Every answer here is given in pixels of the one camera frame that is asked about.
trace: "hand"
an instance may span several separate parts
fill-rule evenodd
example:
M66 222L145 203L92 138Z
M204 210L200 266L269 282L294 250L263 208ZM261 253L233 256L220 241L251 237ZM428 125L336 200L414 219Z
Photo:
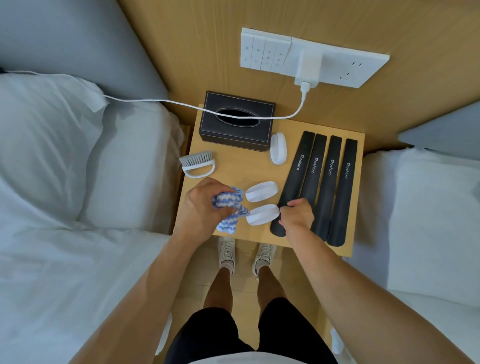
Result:
M188 191L179 208L173 235L181 236L185 243L192 244L195 249L212 236L220 221L237 211L232 207L213 207L211 198L220 192L235 190L206 177Z
M287 206L280 208L280 224L288 230L294 227L304 227L310 230L313 222L313 213L306 198L291 200Z

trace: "gray bristle brush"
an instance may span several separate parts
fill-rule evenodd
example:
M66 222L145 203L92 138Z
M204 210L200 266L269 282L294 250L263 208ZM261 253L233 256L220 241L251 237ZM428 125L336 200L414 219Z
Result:
M190 154L188 156L180 157L180 163L182 165L182 169L185 172L187 176L190 178L202 178L206 177L210 174L213 173L215 170L215 159L212 157L212 151L207 150L205 152L198 152L194 154ZM205 167L205 166L212 166L212 169L209 170L209 172L195 176L193 174L190 174L190 170L195 170L200 167Z

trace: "black shorts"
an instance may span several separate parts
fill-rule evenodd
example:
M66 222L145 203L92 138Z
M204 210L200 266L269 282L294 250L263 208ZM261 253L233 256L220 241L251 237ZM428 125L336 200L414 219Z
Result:
M258 322L258 352L286 356L307 364L337 363L315 328L286 298L275 298ZM172 341L164 364L187 364L214 356L254 352L239 339L233 317L223 308L194 313Z

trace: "floor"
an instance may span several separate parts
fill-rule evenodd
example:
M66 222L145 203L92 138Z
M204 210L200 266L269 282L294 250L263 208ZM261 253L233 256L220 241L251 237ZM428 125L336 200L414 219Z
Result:
M202 308L208 289L218 272L216 240L217 237L213 236L193 255L172 307L173 321L167 343L155 358L154 364L163 362L167 348L178 330L191 314ZM232 316L237 323L240 339L253 348L258 347L259 340L258 281L252 274L252 262L257 250L258 243L237 240L236 271L230 282L233 291ZM271 269L282 284L288 299L330 345L329 322L293 250L278 247Z

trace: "white cable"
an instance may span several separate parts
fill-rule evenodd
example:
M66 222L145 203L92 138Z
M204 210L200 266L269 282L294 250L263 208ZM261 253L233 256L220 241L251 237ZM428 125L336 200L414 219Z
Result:
M33 72L33 71L6 71L7 73L31 73L31 74L36 74L36 75L44 75L44 73L37 73L37 72ZM70 74L65 74L65 73L54 73L54 74L50 74L51 76L69 76L69 77L73 77L75 80L78 81L78 79L75 77L75 76L72 76ZM172 100L162 100L162 99L154 99L154 98L144 98L144 99L141 99L141 100L124 100L124 99L121 99L121 98L116 98L116 97L113 97L113 96L109 96L109 95L104 95L105 97L107 98L110 98L112 100L117 100L117 101L121 101L121 102L143 102L143 101L152 101L152 102L169 102L169 103L172 103L172 104L177 104L177 105L182 105L182 106L187 106L189 108L192 108L192 109L197 109L197 110L201 110L201 111L205 111L205 112L209 112L211 114L214 114L216 116L225 116L227 118L232 118L232 119L259 119L259 120L280 120L280 119L290 119L290 118L293 118L295 115L297 115L301 108L303 107L303 102L305 101L305 98L307 96L307 92L310 90L310 83L308 82L302 82L301 86L300 86L300 90L301 90L301 93L302 93L302 97L301 97L301 103L300 103L300 106L299 108L297 109L296 112L294 112L293 114L291 115L288 115L288 116L274 116L274 117L256 117L256 116L233 116L233 115L227 115L227 114L222 114L220 112L216 112L216 111L212 111L212 110L207 110L207 109L203 109L203 108L199 108L198 106L193 106L193 105L189 105L189 104L184 104L183 102L178 102L178 101L172 101Z

